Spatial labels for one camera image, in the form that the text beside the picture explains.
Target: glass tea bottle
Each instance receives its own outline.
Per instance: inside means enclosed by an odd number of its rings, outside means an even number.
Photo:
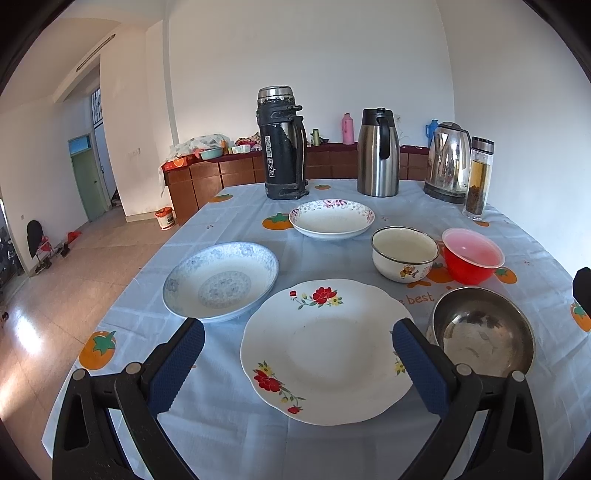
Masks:
[[[495,143],[486,138],[472,137],[470,178],[462,213],[472,220],[482,220],[488,187],[491,183],[492,157]]]

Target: black thermos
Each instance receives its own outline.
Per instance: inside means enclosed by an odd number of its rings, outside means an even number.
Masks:
[[[271,86],[259,90],[256,121],[261,132],[265,164],[265,191],[273,200],[299,199],[308,194],[306,130],[302,109],[290,87]]]

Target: green door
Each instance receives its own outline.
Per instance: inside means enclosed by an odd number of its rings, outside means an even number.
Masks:
[[[106,212],[104,198],[100,192],[99,172],[92,149],[72,155],[72,165],[82,205],[84,205],[88,219],[92,222]]]

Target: red cloth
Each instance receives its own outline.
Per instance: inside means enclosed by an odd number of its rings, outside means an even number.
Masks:
[[[71,244],[80,235],[82,235],[82,232],[79,232],[79,231],[76,231],[76,232],[68,232],[68,243]]]
[[[49,239],[46,236],[41,237],[41,246],[39,250],[42,252],[50,252],[51,251],[51,243],[49,243]]]

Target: light blue tablecloth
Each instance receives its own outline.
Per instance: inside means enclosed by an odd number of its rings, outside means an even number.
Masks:
[[[316,189],[324,184],[331,188]],[[404,225],[441,238],[449,227],[487,235],[506,256],[516,283],[493,276],[483,286],[512,299],[529,318],[536,337],[536,357],[528,382],[537,409],[544,448],[545,478],[555,479],[574,458],[591,430],[591,344],[571,315],[571,278],[544,248],[491,207],[480,226],[462,216],[460,207],[434,200],[422,182],[402,181],[400,194],[377,199],[360,195],[354,180],[311,181],[310,195],[273,201],[263,184],[225,189],[232,197],[209,203],[184,225],[132,280],[97,330],[115,330],[113,359],[94,374],[120,372],[143,361],[166,342],[184,319],[168,312],[162,301],[167,274],[181,260],[215,243],[244,240],[263,244],[280,261],[272,293],[297,283],[350,278],[375,285],[408,307],[424,332],[433,302],[458,284],[435,275],[430,285],[413,288],[382,277],[371,260],[369,239],[387,225]],[[295,229],[269,230],[262,221],[314,199],[341,198],[368,205],[376,220],[363,235],[321,242]],[[511,272],[502,275],[514,280]],[[225,323],[206,325],[206,344],[169,412],[158,417],[189,466],[202,480],[311,480],[398,478],[421,449],[438,417],[423,406],[416,390],[378,417],[337,427],[317,427],[289,419],[266,405],[244,375],[239,348],[247,313]],[[76,362],[72,371],[79,368]],[[66,379],[51,411],[43,445],[52,453]],[[119,412],[113,420],[134,471],[150,478]],[[461,473],[474,447],[483,415],[475,420],[448,478]]]

